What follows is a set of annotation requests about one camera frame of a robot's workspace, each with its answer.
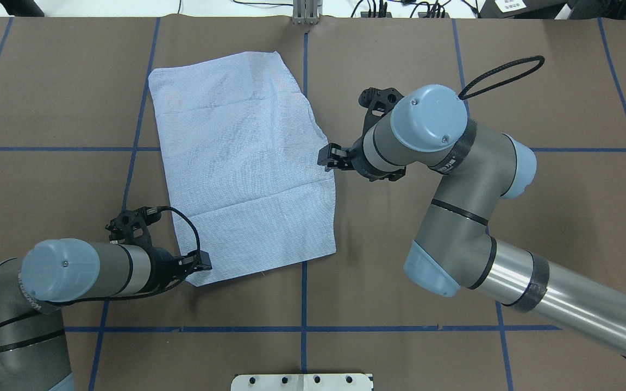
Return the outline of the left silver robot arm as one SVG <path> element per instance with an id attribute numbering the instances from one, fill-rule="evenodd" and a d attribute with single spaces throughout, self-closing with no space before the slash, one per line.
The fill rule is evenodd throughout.
<path id="1" fill-rule="evenodd" d="M 211 267 L 202 250 L 174 256 L 77 238 L 45 240 L 0 262 L 0 390 L 75 389 L 64 307 L 152 297 Z"/>

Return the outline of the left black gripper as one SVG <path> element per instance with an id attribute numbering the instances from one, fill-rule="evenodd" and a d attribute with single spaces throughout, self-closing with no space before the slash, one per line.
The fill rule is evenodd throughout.
<path id="1" fill-rule="evenodd" d="M 147 289 L 157 291 L 166 288 L 171 282 L 183 280 L 187 275 L 204 270 L 212 270 L 209 253 L 191 251 L 186 255 L 172 255 L 165 248 L 155 247 L 149 251 L 151 262 Z"/>

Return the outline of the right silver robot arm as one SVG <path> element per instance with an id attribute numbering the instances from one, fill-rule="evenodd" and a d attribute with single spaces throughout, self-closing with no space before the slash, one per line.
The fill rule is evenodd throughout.
<path id="1" fill-rule="evenodd" d="M 470 119 L 460 97 L 433 84 L 407 96 L 368 89 L 361 106 L 381 115 L 350 147 L 329 143 L 317 163 L 370 181 L 397 181 L 420 163 L 442 178 L 403 269 L 420 287 L 452 297 L 465 287 L 531 313 L 626 359 L 626 294 L 487 233 L 501 199 L 524 193 L 537 170 L 532 149 Z"/>

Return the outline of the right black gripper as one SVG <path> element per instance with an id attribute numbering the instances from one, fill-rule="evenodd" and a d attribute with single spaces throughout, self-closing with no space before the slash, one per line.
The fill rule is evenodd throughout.
<path id="1" fill-rule="evenodd" d="M 329 143 L 318 151 L 317 164 L 326 172 L 354 169 L 368 181 L 397 181 L 406 174 L 406 166 L 389 163 L 381 156 L 373 136 L 360 137 L 350 150 Z"/>

